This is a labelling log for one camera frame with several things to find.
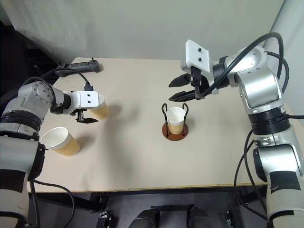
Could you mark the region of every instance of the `floor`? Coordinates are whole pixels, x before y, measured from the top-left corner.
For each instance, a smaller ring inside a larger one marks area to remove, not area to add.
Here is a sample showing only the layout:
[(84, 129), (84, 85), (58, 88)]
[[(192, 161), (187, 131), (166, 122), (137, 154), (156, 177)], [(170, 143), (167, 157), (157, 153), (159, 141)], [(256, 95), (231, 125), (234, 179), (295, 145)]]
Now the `floor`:
[[(88, 193), (75, 194), (88, 199)], [(150, 206), (195, 204), (205, 210), (211, 218), (214, 228), (229, 228), (226, 222), (227, 209), (233, 209), (240, 215), (244, 228), (263, 228), (266, 222), (243, 207), (233, 203), (233, 192), (183, 193), (183, 194), (142, 194), (110, 197), (106, 210), (116, 217), (116, 228), (127, 228), (131, 221)], [(68, 220), (71, 208), (39, 201), (41, 228), (61, 228)], [(249, 204), (261, 211), (259, 202)], [(75, 215), (68, 228), (95, 228), (98, 212), (75, 210)], [(29, 221), (34, 224), (33, 203), (30, 200)], [(186, 211), (161, 212), (160, 228), (185, 228)]]

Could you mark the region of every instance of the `kraft paper cup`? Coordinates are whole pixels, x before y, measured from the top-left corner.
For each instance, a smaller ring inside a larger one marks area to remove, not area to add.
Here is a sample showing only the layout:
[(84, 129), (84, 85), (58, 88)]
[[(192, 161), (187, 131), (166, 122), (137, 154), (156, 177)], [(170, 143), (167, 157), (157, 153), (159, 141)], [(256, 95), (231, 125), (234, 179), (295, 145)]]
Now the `kraft paper cup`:
[(80, 146), (65, 127), (56, 127), (46, 132), (41, 143), (47, 149), (56, 151), (64, 156), (73, 156), (78, 153)]
[(184, 127), (184, 117), (186, 111), (179, 107), (170, 108), (167, 112), (169, 130), (172, 134), (179, 134)]
[(99, 95), (99, 104), (98, 108), (92, 108), (90, 111), (100, 120), (109, 117), (110, 112), (102, 95)]

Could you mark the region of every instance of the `table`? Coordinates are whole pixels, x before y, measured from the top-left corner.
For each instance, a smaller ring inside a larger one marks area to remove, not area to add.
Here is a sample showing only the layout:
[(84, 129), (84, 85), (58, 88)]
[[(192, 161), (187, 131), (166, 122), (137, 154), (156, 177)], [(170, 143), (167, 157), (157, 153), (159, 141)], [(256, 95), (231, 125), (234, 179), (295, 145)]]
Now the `table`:
[[(89, 61), (76, 58), (73, 63)], [(223, 88), (218, 95), (188, 101), (188, 136), (172, 142), (162, 135), (163, 103), (168, 108), (182, 103), (168, 100), (174, 93), (189, 91), (188, 85), (168, 88), (183, 74), (176, 60), (96, 58), (99, 73), (85, 73), (94, 90), (102, 94), (111, 116), (97, 123), (77, 123), (75, 116), (46, 115), (40, 136), (53, 127), (66, 127), (80, 143), (80, 152), (64, 157), (46, 151), (39, 181), (63, 185), (72, 192), (159, 190), (233, 186), (237, 163), (251, 129), (237, 88)], [(83, 90), (79, 75), (60, 78), (54, 87), (63, 91)], [(89, 111), (85, 117), (94, 118)], [(304, 128), (294, 125), (302, 151)], [(256, 176), (252, 153), (248, 163)], [(242, 164), (238, 185), (251, 185)], [(62, 190), (36, 185), (38, 192)]]

